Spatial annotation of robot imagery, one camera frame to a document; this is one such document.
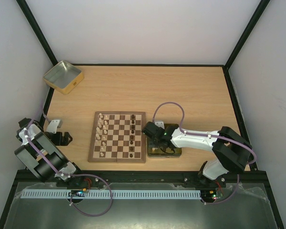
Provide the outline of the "gold tin lid tray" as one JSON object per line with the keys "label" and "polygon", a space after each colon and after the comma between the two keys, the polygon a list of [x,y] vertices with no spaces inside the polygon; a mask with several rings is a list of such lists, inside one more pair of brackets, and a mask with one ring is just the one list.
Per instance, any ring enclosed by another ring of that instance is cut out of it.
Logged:
{"label": "gold tin lid tray", "polygon": [[149,158],[178,158],[182,154],[171,142],[173,132],[178,124],[165,124],[163,121],[148,122],[143,128],[147,139],[147,155]]}

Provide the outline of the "wooden chess board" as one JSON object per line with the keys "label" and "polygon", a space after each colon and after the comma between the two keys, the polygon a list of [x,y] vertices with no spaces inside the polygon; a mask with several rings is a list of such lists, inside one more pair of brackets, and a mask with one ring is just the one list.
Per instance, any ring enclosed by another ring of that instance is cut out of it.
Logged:
{"label": "wooden chess board", "polygon": [[95,112],[88,161],[145,163],[147,146],[142,133],[145,124],[145,112]]}

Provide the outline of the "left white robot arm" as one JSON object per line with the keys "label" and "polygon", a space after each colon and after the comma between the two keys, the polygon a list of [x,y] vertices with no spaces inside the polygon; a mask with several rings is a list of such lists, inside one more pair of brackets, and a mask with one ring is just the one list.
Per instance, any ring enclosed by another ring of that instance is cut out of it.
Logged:
{"label": "left white robot arm", "polygon": [[53,120],[44,130],[39,122],[23,118],[16,134],[21,146],[14,154],[41,182],[54,178],[60,186],[78,187],[84,178],[76,175],[82,171],[58,148],[68,146],[73,140],[69,132],[57,131],[61,124],[60,119]]}

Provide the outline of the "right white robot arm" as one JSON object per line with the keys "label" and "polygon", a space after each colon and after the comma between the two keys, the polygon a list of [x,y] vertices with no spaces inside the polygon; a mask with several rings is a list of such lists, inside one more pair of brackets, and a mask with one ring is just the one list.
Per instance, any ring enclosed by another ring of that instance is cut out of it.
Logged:
{"label": "right white robot arm", "polygon": [[252,147],[233,129],[224,126],[219,131],[201,132],[185,130],[177,125],[165,129],[148,122],[142,133],[162,150],[194,148],[213,152],[216,159],[205,162],[198,175],[199,183],[208,187],[227,173],[242,174],[249,163]]}

